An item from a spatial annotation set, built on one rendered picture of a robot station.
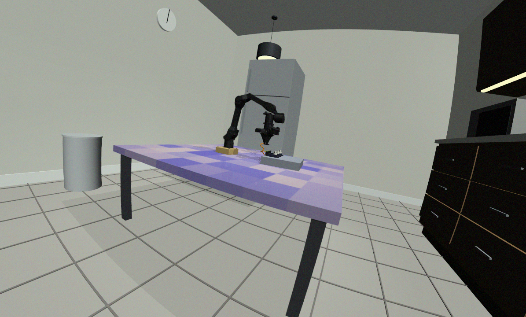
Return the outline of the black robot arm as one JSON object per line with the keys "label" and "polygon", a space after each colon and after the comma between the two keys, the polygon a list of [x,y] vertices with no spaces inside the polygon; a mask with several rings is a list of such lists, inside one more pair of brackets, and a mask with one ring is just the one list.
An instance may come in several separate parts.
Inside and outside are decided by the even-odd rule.
{"label": "black robot arm", "polygon": [[[236,109],[233,112],[232,124],[229,127],[227,134],[223,136],[223,139],[224,139],[223,147],[233,148],[233,143],[234,143],[233,140],[235,140],[237,135],[239,134],[239,130],[237,130],[237,124],[239,122],[241,110],[243,106],[245,106],[245,103],[249,102],[250,100],[253,100],[254,102],[260,104],[260,106],[263,106],[267,111],[272,113],[270,114],[267,111],[265,111],[264,113],[265,121],[273,122],[274,120],[275,123],[280,123],[280,124],[284,123],[284,120],[285,120],[284,114],[279,114],[276,111],[276,107],[272,103],[264,102],[263,100],[257,98],[251,93],[248,93],[243,96],[237,96],[235,98]],[[272,126],[269,125],[267,132],[269,131],[271,131],[273,134],[278,134],[278,132],[280,131],[280,128],[274,128],[273,125]]]}

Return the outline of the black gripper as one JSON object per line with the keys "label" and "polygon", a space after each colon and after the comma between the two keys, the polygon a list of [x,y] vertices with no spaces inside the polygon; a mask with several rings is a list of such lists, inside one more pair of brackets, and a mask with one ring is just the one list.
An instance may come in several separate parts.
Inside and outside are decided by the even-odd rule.
{"label": "black gripper", "polygon": [[264,128],[256,128],[255,129],[255,132],[259,132],[261,134],[261,137],[263,139],[263,142],[264,144],[269,142],[269,140],[271,139],[271,137],[273,136],[273,133],[271,131],[267,132],[267,129],[268,129],[268,126],[269,125],[274,125],[273,122],[270,122],[270,121],[265,121],[264,124]]}

